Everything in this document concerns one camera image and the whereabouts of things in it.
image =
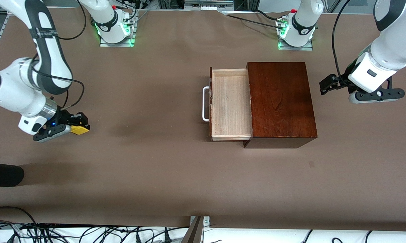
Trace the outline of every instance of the brown table surface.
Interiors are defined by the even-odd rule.
[[[80,31],[80,9],[51,11],[60,36]],[[25,186],[0,188],[0,206],[23,207],[44,223],[173,226],[200,214],[217,226],[406,230],[406,96],[355,105],[346,89],[320,95],[320,80],[336,71],[334,19],[320,18],[314,51],[279,51],[274,29],[215,11],[152,11],[133,48],[100,48],[88,24],[61,44],[86,84],[70,111],[83,111],[92,129],[36,143],[18,129],[20,115],[0,107],[0,163],[26,170]],[[343,16],[341,69],[377,36],[372,15]],[[0,70],[34,53],[27,28],[11,17]],[[299,149],[209,141],[201,119],[209,67],[250,61],[306,62],[317,139]],[[394,87],[406,91],[406,68]],[[79,85],[70,93],[72,102]],[[12,211],[0,218],[27,221]]]

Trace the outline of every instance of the brown wooden box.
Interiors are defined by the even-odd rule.
[[[246,69],[210,68],[213,141],[245,148],[298,148],[317,137],[304,62],[249,62]]]

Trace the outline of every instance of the black cylinder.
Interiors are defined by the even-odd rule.
[[[20,166],[0,164],[0,186],[17,186],[24,175]]]

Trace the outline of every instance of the drawer handle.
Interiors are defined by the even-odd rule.
[[[203,120],[205,121],[205,122],[209,122],[209,119],[206,119],[205,117],[204,117],[204,104],[205,104],[205,102],[204,102],[204,95],[205,95],[205,92],[206,92],[206,90],[207,89],[210,89],[210,87],[209,86],[206,86],[206,87],[204,87],[203,88],[203,101],[202,101],[202,118],[203,118]]]

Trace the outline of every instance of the wooden drawer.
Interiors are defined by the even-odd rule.
[[[317,137],[305,63],[210,68],[209,87],[213,141],[241,140],[245,148],[298,148]]]

